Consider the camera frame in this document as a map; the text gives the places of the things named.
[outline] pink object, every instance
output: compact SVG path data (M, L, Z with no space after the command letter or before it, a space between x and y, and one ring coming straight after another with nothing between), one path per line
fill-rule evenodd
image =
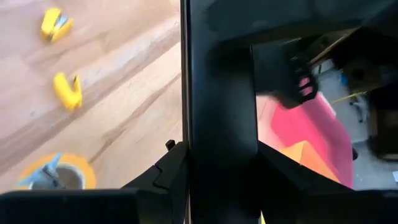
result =
M257 115L260 141L277 150L308 141L340 183L353 186L351 139L321 94L291 110L259 96Z

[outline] yellow object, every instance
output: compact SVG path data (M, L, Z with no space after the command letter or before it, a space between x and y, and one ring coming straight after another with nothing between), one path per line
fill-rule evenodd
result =
M64 107L70 111L81 107L82 95L80 77L77 75L73 81L75 90L69 87L64 73L58 72L54 77L54 90L56 96L61 100Z
M60 9L50 8L44 14L40 34L43 39L55 42L68 33L72 24L73 19L64 16Z
M279 149L279 152L302 166L340 183L335 173L325 164L318 152L308 141L301 141L290 147Z
M48 155L41 157L39 160L35 161L32 163L30 166L28 166L22 173L20 174L18 181L21 181L31 175L35 170L41 168L42 166L46 165L48 162L50 162L56 154ZM94 189L97 183L94 170L93 168L88 164L88 162L80 157L76 156L74 154L68 154L68 153L62 153L62 156L60 158L59 163L60 165L62 164L67 164L70 165L74 168L76 168L79 172L81 172L83 176L83 182L84 182L84 189ZM22 186L19 187L18 189L20 190L27 190L29 187L27 186Z
M362 95L362 94L365 94L365 93L367 93L367 92L363 91L363 92L353 93L353 94L351 94L349 96L344 96L344 97L338 98L337 100L333 100L331 103L337 103L337 102L340 102L340 101L343 101L343 100L347 100L347 99L350 99L350 98L352 98L354 96L359 96L359 95Z
M266 224L266 221L264 220L264 216L262 215L262 212L261 212L261 224Z

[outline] yellow plastic piece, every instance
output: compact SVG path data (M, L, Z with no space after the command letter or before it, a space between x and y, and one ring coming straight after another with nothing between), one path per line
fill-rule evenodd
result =
M61 100L64 107L70 111L81 107L82 95L80 77L77 75L73 81L75 90L69 87L69 83L64 73L57 73L54 77L54 90L56 96Z
M72 27L73 19L67 19L62 26L57 27L56 23L61 16L62 11L60 9L50 8L46 10L40 31L43 39L55 42L68 33Z

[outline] orange object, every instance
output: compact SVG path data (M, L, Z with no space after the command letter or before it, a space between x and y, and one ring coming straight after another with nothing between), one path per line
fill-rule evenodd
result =
M337 183L340 183L336 175L329 169L322 158L307 141L298 142L293 146L280 149L279 152L283 153L285 156L293 159L299 164L331 180L334 180Z

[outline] gray floor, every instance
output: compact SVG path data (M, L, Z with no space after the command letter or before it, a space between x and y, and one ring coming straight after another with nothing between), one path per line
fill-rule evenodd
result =
M329 102L348 95L346 88L340 83L339 75L340 71L329 70L319 77L320 91ZM372 155L366 144L367 124L358 122L359 114L356 109L349 105L348 100L331 106L359 154L354 161L354 189L398 189L392 175L392 171L398 170L398 163L385 162Z

